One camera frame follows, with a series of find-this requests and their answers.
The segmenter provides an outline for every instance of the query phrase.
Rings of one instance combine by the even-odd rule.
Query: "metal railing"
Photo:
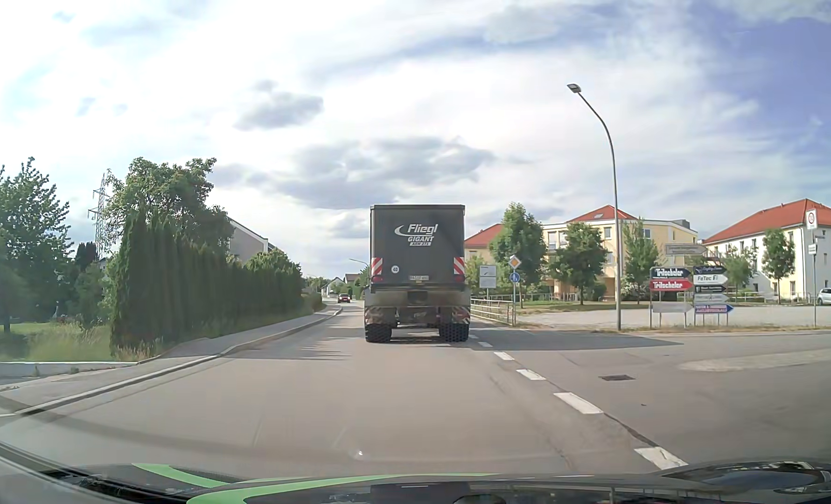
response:
[[[511,301],[479,300],[472,298],[472,316],[502,322],[507,326],[514,326],[515,305]]]

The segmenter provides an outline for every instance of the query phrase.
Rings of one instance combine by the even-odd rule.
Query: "curb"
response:
[[[314,320],[312,322],[304,324],[303,326],[294,327],[292,329],[287,329],[285,331],[282,331],[281,333],[276,333],[274,335],[269,335],[269,336],[264,336],[262,338],[257,338],[256,340],[253,340],[253,341],[250,341],[250,342],[235,344],[235,345],[230,346],[229,348],[227,348],[225,350],[220,351],[216,355],[208,355],[206,357],[202,357],[202,358],[196,359],[194,361],[184,362],[182,364],[173,366],[172,368],[166,368],[165,370],[154,371],[153,373],[148,373],[148,374],[142,375],[140,377],[125,379],[123,381],[118,381],[117,383],[111,383],[110,385],[101,386],[101,387],[98,387],[98,388],[93,389],[93,390],[87,390],[85,392],[80,392],[79,394],[68,395],[66,397],[61,397],[59,399],[54,399],[53,401],[49,401],[47,403],[42,403],[41,405],[29,406],[29,407],[24,408],[22,410],[17,410],[16,412],[14,412],[14,414],[15,415],[22,415],[22,416],[29,416],[29,415],[34,415],[34,414],[37,414],[37,413],[43,413],[43,412],[46,412],[46,411],[51,410],[53,408],[57,408],[57,407],[60,407],[60,406],[66,406],[66,405],[75,403],[76,401],[81,401],[83,399],[88,399],[89,397],[95,397],[96,395],[106,394],[108,392],[112,392],[114,390],[119,390],[119,389],[121,389],[123,387],[126,387],[126,386],[129,386],[129,385],[134,385],[136,383],[141,383],[143,381],[148,381],[152,378],[162,377],[163,375],[168,375],[168,374],[173,373],[175,371],[182,371],[182,370],[185,370],[185,369],[190,368],[192,366],[197,366],[197,364],[203,364],[204,362],[214,361],[215,359],[218,359],[220,357],[224,357],[226,355],[229,355],[230,353],[234,353],[235,351],[247,350],[247,349],[252,348],[253,346],[256,346],[259,343],[264,343],[264,342],[272,341],[272,340],[278,340],[278,339],[284,338],[285,336],[290,336],[290,335],[293,335],[295,333],[298,333],[298,332],[300,332],[304,329],[309,329],[309,327],[319,325],[322,322],[325,322],[326,320],[329,320],[329,319],[333,318],[334,316],[340,314],[342,311],[343,311],[343,309],[339,308],[335,313],[333,313],[329,316],[326,316],[325,318],[322,318],[320,320]]]

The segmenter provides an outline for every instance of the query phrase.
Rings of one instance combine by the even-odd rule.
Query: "tire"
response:
[[[375,324],[365,328],[365,341],[369,343],[387,343],[393,335],[390,326]]]

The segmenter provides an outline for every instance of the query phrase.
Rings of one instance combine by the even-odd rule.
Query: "sky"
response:
[[[369,205],[613,203],[706,238],[831,206],[831,0],[0,0],[0,165],[33,156],[75,241],[110,169],[218,159],[210,204],[326,277]]]

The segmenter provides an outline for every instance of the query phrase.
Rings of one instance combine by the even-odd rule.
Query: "lamp post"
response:
[[[567,88],[577,94],[580,99],[593,111],[595,116],[599,118],[601,127],[605,128],[605,134],[608,136],[608,145],[611,147],[611,175],[614,177],[614,309],[618,312],[618,330],[621,330],[621,257],[622,257],[622,243],[621,243],[621,211],[618,208],[618,169],[614,162],[614,143],[611,142],[611,133],[608,131],[608,125],[602,120],[598,112],[593,109],[581,92],[580,86],[577,84],[568,84]]]

